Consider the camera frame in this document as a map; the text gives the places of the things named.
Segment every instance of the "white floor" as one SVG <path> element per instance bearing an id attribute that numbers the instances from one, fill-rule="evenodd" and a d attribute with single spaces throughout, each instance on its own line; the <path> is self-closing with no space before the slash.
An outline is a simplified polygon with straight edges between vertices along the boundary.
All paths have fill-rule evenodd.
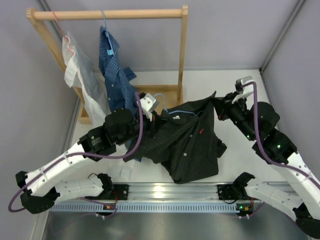
<path id="1" fill-rule="evenodd" d="M 131 81 L 133 85 L 159 85 L 176 84 L 178 82 L 177 71 L 151 71 L 136 72 L 137 78 Z M 185 71 L 183 75 L 183 100 L 194 101 L 210 96 L 217 91 L 216 96 L 222 97 L 227 93 L 235 91 L 235 81 L 239 78 L 252 76 L 258 86 L 258 100 L 267 102 L 267 95 L 264 89 L 258 70 L 203 70 Z M 251 108 L 253 98 L 247 101 L 248 108 Z M 254 142 L 248 141 L 230 120 L 215 121 L 214 130 L 217 136 L 227 145 L 228 149 L 218 159 L 219 174 L 198 182 L 232 182 L 243 172 L 255 175 L 264 182 L 284 182 L 285 180 L 264 160 L 258 157 L 252 150 Z M 91 125 L 84 125 L 77 122 L 72 143 L 75 143 L 81 136 L 92 128 Z M 125 149 L 120 147 L 114 155 L 122 155 Z M 90 167 L 78 171 L 68 180 L 87 178 L 91 173 L 107 173 L 114 182 L 140 182 L 140 183 L 170 183 L 171 177 L 160 164 L 154 164 L 150 159 L 143 158 L 142 162 L 134 160 L 124 164 L 122 160 L 102 159 L 93 163 Z"/>

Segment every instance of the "red wire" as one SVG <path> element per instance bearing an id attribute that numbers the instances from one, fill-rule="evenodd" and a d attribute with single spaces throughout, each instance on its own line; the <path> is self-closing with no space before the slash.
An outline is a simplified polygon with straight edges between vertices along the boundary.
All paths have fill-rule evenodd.
<path id="1" fill-rule="evenodd" d="M 118 193 L 116 191 L 114 191 L 113 193 L 115 194 L 115 204 L 114 204 L 114 206 L 116 207 L 119 197 L 118 197 Z"/>
<path id="2" fill-rule="evenodd" d="M 68 49 L 70 50 L 70 52 L 72 53 L 72 55 L 75 54 L 75 53 L 71 50 L 71 47 L 70 47 L 70 45 L 69 45 L 69 39 L 66 37 L 65 32 L 64 32 L 64 30 L 62 29 L 62 27 L 61 27 L 61 25 L 60 25 L 60 23 L 59 23 L 59 21 L 58 21 L 58 18 L 57 18 L 57 16 L 56 16 L 55 11 L 52 11 L 52 14 L 53 14 L 53 17 L 54 17 L 54 20 L 55 20 L 56 24 L 58 25 L 58 27 L 59 27 L 59 29 L 60 29 L 60 32 L 62 33 L 62 35 L 63 35 L 63 37 L 64 37 L 64 39 L 65 39 L 65 41 L 66 41 L 66 44 L 68 45 Z"/>

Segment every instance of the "blue checkered shirt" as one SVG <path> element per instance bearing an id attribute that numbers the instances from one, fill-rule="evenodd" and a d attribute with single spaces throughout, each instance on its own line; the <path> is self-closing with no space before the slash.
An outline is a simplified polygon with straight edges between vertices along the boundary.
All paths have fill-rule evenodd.
<path id="1" fill-rule="evenodd" d="M 105 79 L 104 84 L 109 108 L 112 112 L 118 108 L 126 108 L 134 115 L 138 107 L 135 97 L 137 90 L 129 83 L 124 70 L 120 67 L 118 57 L 119 44 L 110 33 L 109 40 L 112 44 L 113 55 L 108 55 L 107 53 L 107 50 L 110 49 L 110 44 L 106 36 L 106 28 L 101 26 L 99 69 Z"/>

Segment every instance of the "black shirt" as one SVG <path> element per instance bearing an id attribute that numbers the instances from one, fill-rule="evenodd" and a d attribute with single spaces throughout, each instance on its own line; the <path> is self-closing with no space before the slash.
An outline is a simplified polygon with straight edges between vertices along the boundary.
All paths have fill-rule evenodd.
<path id="1" fill-rule="evenodd" d="M 146 157 L 161 163 L 177 184 L 217 175 L 219 139 L 214 131 L 214 97 L 215 93 L 167 110 L 194 115 L 163 110 L 160 116 L 167 121 L 153 135 L 144 135 L 138 149 L 124 161 Z M 136 141 L 132 141 L 129 151 Z"/>

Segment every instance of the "blue hanger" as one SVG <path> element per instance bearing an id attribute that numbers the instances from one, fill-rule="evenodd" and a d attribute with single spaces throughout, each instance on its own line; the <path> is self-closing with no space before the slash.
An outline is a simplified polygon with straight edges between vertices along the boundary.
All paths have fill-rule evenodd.
<path id="1" fill-rule="evenodd" d="M 107 49 L 106 52 L 109 56 L 111 55 L 114 55 L 114 49 L 112 47 L 112 44 L 111 44 L 111 41 L 110 41 L 110 37 L 109 37 L 109 31 L 108 31 L 108 28 L 107 28 L 107 20 L 106 20 L 106 16 L 105 16 L 105 13 L 103 10 L 101 10 L 102 12 L 102 16 L 103 16 L 103 20 L 104 20 L 104 27 L 105 27 L 105 35 L 106 35 L 106 38 L 108 39 L 108 42 L 109 42 L 109 45 L 110 45 L 110 48 L 111 49 Z"/>

